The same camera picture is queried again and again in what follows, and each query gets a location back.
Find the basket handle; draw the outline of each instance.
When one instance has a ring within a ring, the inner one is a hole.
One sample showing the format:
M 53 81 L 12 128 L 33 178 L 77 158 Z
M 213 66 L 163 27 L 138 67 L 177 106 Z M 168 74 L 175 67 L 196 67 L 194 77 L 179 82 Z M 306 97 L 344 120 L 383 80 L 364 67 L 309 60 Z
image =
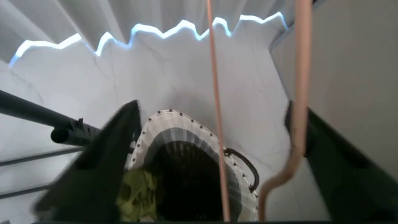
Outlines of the basket handle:
M 257 189 L 257 187 L 259 186 L 260 177 L 259 177 L 259 173 L 258 173 L 257 169 L 253 166 L 253 164 L 249 161 L 249 159 L 247 159 L 244 155 L 240 154 L 235 149 L 231 149 L 231 148 L 225 149 L 224 154 L 226 156 L 229 156 L 232 154 L 232 155 L 240 158 L 249 167 L 249 169 L 251 170 L 251 172 L 254 175 L 254 183 L 249 186 L 249 190 L 250 190 L 250 193 L 255 191 Z

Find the thick copper pipe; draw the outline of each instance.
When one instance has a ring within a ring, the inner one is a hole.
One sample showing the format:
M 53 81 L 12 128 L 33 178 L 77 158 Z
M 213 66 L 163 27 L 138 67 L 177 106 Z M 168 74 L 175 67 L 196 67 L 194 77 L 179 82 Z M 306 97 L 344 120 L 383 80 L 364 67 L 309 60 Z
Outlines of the thick copper pipe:
M 296 85 L 292 113 L 292 150 L 286 165 L 277 175 L 267 180 L 260 189 L 259 221 L 266 219 L 266 201 L 271 190 L 285 184 L 299 168 L 305 154 L 308 120 L 308 89 L 311 67 L 312 1 L 296 0 Z
M 223 128 L 221 126 L 220 94 L 218 93 L 216 47 L 214 41 L 213 16 L 211 13 L 211 0 L 207 0 L 207 20 L 208 20 L 209 34 L 210 34 L 209 40 L 210 40 L 210 52 L 211 52 L 211 68 L 213 70 L 213 89 L 216 101 L 218 141 L 220 147 L 218 157 L 220 159 L 219 164 L 220 164 L 221 201 L 223 203 L 224 222 L 230 222 L 231 219 L 229 214 L 228 183 L 227 183 L 225 163 L 224 163 Z

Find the wall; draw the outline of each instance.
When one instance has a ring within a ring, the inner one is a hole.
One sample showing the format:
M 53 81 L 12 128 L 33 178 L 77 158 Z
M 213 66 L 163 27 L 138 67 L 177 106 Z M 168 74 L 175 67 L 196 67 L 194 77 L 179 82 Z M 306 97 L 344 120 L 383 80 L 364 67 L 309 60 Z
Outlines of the wall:
M 268 51 L 280 27 L 280 21 L 242 21 L 232 37 L 223 27 L 215 29 L 224 139 L 252 161 L 261 182 L 278 172 L 289 155 L 283 124 L 288 99 Z M 173 108 L 216 132 L 208 38 L 198 41 L 190 29 L 167 39 L 139 32 L 131 49 L 110 41 L 101 57 L 83 42 L 62 51 L 30 49 L 12 68 L 4 66 L 0 89 L 97 127 L 121 105 L 138 99 L 142 122 L 158 110 Z M 2 159 L 60 148 L 50 141 L 52 128 L 8 116 L 0 119 Z M 72 159 L 58 156 L 15 165 L 25 169 L 0 167 L 0 192 L 50 182 Z M 22 199 L 7 200 L 18 207 Z M 30 202 L 24 199 L 25 205 Z M 28 219 L 27 207 L 0 212 L 0 220 Z M 293 181 L 272 193 L 268 212 L 271 220 L 328 219 L 306 162 Z
M 326 0 L 313 13 L 310 107 L 398 180 L 398 2 Z M 271 54 L 294 97 L 294 29 Z

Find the white curtain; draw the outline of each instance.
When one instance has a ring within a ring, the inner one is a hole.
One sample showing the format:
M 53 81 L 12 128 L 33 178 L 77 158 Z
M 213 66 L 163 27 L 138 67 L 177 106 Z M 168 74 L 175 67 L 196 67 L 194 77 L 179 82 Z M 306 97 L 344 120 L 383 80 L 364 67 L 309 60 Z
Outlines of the white curtain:
M 293 0 L 213 0 L 213 17 L 222 18 L 232 32 L 240 19 L 264 21 L 278 12 L 290 24 L 293 7 Z M 20 57 L 29 46 L 19 49 L 26 40 L 57 45 L 70 37 L 83 39 L 98 54 L 101 38 L 128 44 L 137 24 L 165 33 L 182 20 L 198 35 L 205 33 L 206 0 L 1 0 L 0 60 Z

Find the light strip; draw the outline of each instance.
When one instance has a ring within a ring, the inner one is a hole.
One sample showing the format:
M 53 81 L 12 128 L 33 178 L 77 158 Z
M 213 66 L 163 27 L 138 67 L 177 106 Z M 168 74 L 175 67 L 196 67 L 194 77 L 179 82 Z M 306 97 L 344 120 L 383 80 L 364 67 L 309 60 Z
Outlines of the light strip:
M 282 23 L 285 27 L 285 29 L 287 30 L 287 25 L 284 19 L 284 16 L 282 15 L 282 13 L 277 12 L 272 16 L 269 16 L 265 19 L 260 19 L 256 16 L 245 16 L 245 15 L 241 15 L 239 20 L 242 21 L 254 21 L 254 22 L 258 22 L 260 24 L 264 24 L 266 22 L 269 22 L 273 19 L 275 19 L 276 17 L 279 17 L 282 20 Z M 224 29 L 225 29 L 225 33 L 228 37 L 232 36 L 232 32 L 229 31 L 228 29 L 228 25 L 227 22 L 225 21 L 225 19 L 222 19 L 220 17 L 216 17 L 213 21 L 213 25 L 216 24 L 221 24 Z M 132 29 L 131 29 L 131 37 L 134 36 L 134 34 L 136 34 L 139 31 L 143 31 L 143 32 L 151 32 L 154 34 L 157 34 L 159 37 L 161 37 L 162 39 L 166 39 L 168 37 L 170 37 L 173 34 L 176 34 L 180 29 L 183 28 L 188 28 L 191 29 L 193 31 L 193 33 L 195 34 L 195 37 L 197 40 L 202 40 L 208 33 L 209 30 L 207 29 L 204 33 L 202 33 L 202 35 L 199 35 L 196 27 L 193 23 L 188 22 L 186 20 L 182 20 L 177 26 L 171 28 L 170 30 L 162 33 L 158 28 L 153 27 L 153 26 L 147 26 L 147 25 L 142 25 L 142 24 L 136 24 Z M 130 38 L 130 41 L 128 44 L 125 44 L 123 42 L 118 41 L 117 39 L 115 39 L 109 32 L 106 32 L 101 39 L 99 40 L 99 44 L 98 44 L 98 48 L 97 51 L 95 51 L 94 53 L 97 56 L 101 56 L 101 52 L 102 49 L 104 48 L 105 43 L 107 43 L 107 41 L 112 40 L 115 43 L 117 43 L 119 46 L 123 47 L 123 48 L 130 48 L 132 45 L 132 38 Z M 47 41 L 31 41 L 31 40 L 25 40 L 21 46 L 19 46 L 19 48 L 17 49 L 17 52 L 15 53 L 15 55 L 13 56 L 13 58 L 11 59 L 11 61 L 9 62 L 9 66 L 11 67 L 18 59 L 20 59 L 23 54 L 25 53 L 26 50 L 28 50 L 31 47 L 52 47 L 54 49 L 59 49 L 62 50 L 65 47 L 68 47 L 71 44 L 74 44 L 78 41 L 81 41 L 81 36 L 80 34 L 75 34 L 71 37 L 69 37 L 68 39 L 64 40 L 63 42 L 59 43 L 59 44 L 53 44 Z

